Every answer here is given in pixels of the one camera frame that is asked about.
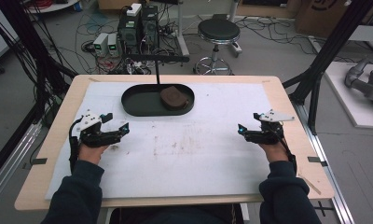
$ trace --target wooden table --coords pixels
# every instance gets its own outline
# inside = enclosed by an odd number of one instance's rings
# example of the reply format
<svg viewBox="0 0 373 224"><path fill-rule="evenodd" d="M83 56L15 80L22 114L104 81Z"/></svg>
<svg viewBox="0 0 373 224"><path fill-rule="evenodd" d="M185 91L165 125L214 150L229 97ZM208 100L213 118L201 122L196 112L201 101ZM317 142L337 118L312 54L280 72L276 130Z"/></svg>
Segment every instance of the wooden table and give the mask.
<svg viewBox="0 0 373 224"><path fill-rule="evenodd" d="M37 158L48 158L46 164L34 165L27 176L21 192L15 202L18 210L48 209L50 201L45 200L49 182L53 174L60 149L67 139L76 112L91 82L142 82L156 83L155 76L78 76L74 79L70 90L62 103L48 136L37 155ZM272 109L294 116L296 121L283 125L287 143L297 156L297 175L303 178L311 188L310 199L329 199L334 191L319 162L309 162L308 157L316 157L302 124L297 118L293 106L277 77L256 76L161 76L162 83L255 83L262 84ZM197 203L253 203L262 202L260 194L237 196L199 196L172 198L135 198L104 200L102 207L143 206L165 204L197 204Z"/></svg>

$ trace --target white paper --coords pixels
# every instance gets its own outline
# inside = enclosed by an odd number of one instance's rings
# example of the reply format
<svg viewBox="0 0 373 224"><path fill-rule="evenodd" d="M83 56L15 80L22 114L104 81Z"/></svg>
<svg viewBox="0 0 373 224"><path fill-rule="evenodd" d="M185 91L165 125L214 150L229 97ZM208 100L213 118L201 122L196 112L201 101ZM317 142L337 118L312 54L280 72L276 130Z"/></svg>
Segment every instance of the white paper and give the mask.
<svg viewBox="0 0 373 224"><path fill-rule="evenodd" d="M269 174L263 150L238 134L238 123L259 130L254 113L270 110L261 84L185 84L195 93L190 112L171 117L126 114L122 93L136 83L91 83L76 119L87 109L113 113L102 131L129 122L131 132L111 146L99 163L105 169L104 198L256 194ZM76 128L73 135L79 136ZM70 147L64 140L46 199L70 175Z"/></svg>

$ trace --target dark sleeve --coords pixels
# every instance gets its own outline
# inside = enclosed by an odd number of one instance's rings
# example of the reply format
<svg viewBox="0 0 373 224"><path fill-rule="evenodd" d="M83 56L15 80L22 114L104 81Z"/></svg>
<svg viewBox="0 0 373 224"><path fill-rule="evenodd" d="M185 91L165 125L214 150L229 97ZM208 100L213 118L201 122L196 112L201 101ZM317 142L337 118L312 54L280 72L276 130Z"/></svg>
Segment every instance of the dark sleeve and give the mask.
<svg viewBox="0 0 373 224"><path fill-rule="evenodd" d="M309 187L296 177L293 164L275 161L269 168L268 179L259 185L261 223L321 223L309 201Z"/></svg>
<svg viewBox="0 0 373 224"><path fill-rule="evenodd" d="M88 161L77 161L74 173L62 180L53 194L42 223L96 223L102 205L99 187L104 170Z"/></svg>

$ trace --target person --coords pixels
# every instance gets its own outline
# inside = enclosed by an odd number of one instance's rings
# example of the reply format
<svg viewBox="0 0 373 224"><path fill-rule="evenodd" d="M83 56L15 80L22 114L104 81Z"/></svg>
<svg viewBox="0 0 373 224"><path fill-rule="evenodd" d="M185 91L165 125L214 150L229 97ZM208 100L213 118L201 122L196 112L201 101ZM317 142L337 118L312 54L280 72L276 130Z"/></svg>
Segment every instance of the person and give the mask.
<svg viewBox="0 0 373 224"><path fill-rule="evenodd" d="M264 199L259 214L261 223L321 223L308 199L309 187L303 179L296 177L285 148L280 143L260 146L266 153L270 168L268 179L259 185ZM54 193L43 224L97 222L102 204L99 184L104 173L98 163L106 149L81 145L75 170L62 180ZM198 206L154 211L149 216L130 215L130 220L123 220L123 223L229 223L213 211L207 212ZM132 221L136 217L144 217L144 220Z"/></svg>

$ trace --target clamp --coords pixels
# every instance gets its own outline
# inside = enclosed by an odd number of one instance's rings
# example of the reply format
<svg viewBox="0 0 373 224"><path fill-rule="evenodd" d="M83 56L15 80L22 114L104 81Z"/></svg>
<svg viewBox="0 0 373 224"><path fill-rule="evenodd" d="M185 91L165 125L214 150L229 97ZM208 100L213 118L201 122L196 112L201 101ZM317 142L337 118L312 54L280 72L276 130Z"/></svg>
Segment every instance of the clamp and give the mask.
<svg viewBox="0 0 373 224"><path fill-rule="evenodd" d="M265 114L254 113L254 119L261 122L261 131L249 131L246 127L239 124L238 133L242 135L247 142L265 145L275 145L281 143L285 148L288 160L294 164L294 171L297 172L297 158L291 153L288 145L284 141L282 121L294 120L294 117L285 115L272 109Z"/></svg>
<svg viewBox="0 0 373 224"><path fill-rule="evenodd" d="M74 166L78 159L80 143L88 147L108 146L120 142L120 139L130 132L129 123L124 124L117 131L108 133L102 132L100 130L102 123L106 123L112 118L112 113L98 116L88 110L85 116L82 116L81 119L74 121L69 131L69 142L71 148L69 161L71 172L73 172ZM79 140L76 136L71 135L74 126L78 123L80 123L80 125L76 128L76 130L81 132Z"/></svg>

